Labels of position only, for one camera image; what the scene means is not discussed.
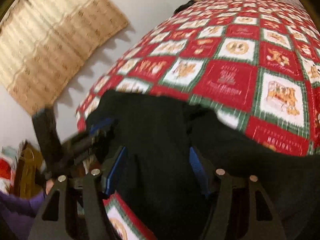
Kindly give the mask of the person's left hand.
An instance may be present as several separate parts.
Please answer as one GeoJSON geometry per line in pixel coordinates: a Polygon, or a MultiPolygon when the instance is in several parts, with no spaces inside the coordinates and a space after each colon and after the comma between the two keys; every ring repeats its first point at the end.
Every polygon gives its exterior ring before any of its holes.
{"type": "Polygon", "coordinates": [[[52,189],[52,187],[54,186],[55,181],[50,179],[48,181],[46,181],[46,188],[45,188],[45,192],[46,195],[48,195],[52,189]]]}

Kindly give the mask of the purple sleeved forearm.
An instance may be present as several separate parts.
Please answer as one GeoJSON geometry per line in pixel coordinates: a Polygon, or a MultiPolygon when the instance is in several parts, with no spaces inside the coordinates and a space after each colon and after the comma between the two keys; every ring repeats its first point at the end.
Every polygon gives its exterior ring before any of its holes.
{"type": "Polygon", "coordinates": [[[18,239],[28,239],[33,222],[46,198],[41,191],[30,199],[1,192],[1,216],[18,239]]]}

